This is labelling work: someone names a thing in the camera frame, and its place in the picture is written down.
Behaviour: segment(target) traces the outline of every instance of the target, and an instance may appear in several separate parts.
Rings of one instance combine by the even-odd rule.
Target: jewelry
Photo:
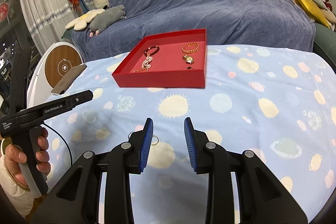
[[[189,56],[189,55],[183,55],[182,58],[185,60],[185,62],[186,62],[187,64],[192,64],[192,63],[194,63],[194,59],[193,59],[191,56]]]
[[[196,48],[193,48],[192,50],[186,50],[186,49],[185,49],[186,47],[192,47],[192,46],[196,46]],[[184,53],[191,54],[191,53],[197,52],[199,48],[200,48],[200,46],[198,45],[198,43],[191,42],[191,43],[187,43],[186,46],[183,45],[183,47],[182,47],[182,51],[183,51]]]
[[[157,136],[155,136],[155,135],[153,135],[153,138],[157,138],[157,142],[155,142],[155,143],[152,142],[151,145],[157,145],[159,143],[159,138]]]
[[[149,54],[148,51],[151,50],[151,49],[153,49],[153,48],[156,48],[156,50]],[[143,54],[145,55],[146,59],[145,59],[145,61],[142,62],[141,70],[137,70],[137,69],[136,69],[136,70],[134,70],[133,72],[140,72],[140,71],[142,71],[142,70],[147,70],[147,72],[148,72],[148,70],[151,68],[151,64],[150,64],[150,63],[151,63],[152,60],[153,60],[152,55],[156,54],[156,53],[159,51],[159,49],[160,49],[159,46],[151,46],[151,47],[147,48],[147,49],[143,52]]]

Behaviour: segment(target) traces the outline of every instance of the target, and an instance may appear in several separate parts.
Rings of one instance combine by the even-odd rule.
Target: handheld device
[[[26,154],[27,162],[19,166],[30,191],[38,198],[48,191],[45,173],[36,168],[39,161],[35,155],[40,151],[37,139],[42,133],[41,124],[92,100],[93,93],[87,90],[26,109],[30,53],[30,50],[24,50],[15,55],[10,85],[10,112],[0,118],[0,135],[4,139],[11,138],[13,145]]]
[[[240,223],[308,223],[301,207],[253,151],[226,151],[194,130],[190,118],[184,120],[184,134],[194,171],[209,174],[206,224],[235,222],[231,172],[236,172]]]
[[[129,174],[147,165],[153,120],[110,152],[86,151],[57,182],[33,215],[31,224],[97,224],[102,173],[107,172],[105,224],[134,224]]]

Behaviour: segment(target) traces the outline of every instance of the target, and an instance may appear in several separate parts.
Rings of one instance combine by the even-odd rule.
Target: sleeve
[[[0,157],[0,185],[19,214],[26,218],[33,208],[34,197],[28,188],[19,186],[5,166],[5,156]]]

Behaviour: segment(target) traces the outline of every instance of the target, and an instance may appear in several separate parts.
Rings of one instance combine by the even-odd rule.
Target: red box
[[[190,42],[199,44],[197,52],[188,54],[194,59],[191,65],[182,58],[185,55],[182,46]],[[150,46],[160,47],[160,50],[152,55],[151,68],[148,72],[133,72],[141,69],[142,62],[146,59],[144,51]],[[205,88],[206,65],[206,29],[168,32],[143,38],[112,76],[121,88]]]

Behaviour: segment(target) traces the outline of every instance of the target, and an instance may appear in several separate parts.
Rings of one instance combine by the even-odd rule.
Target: round wooden lid
[[[54,88],[72,67],[81,63],[81,58],[74,48],[66,45],[56,47],[48,55],[45,63],[48,83]]]

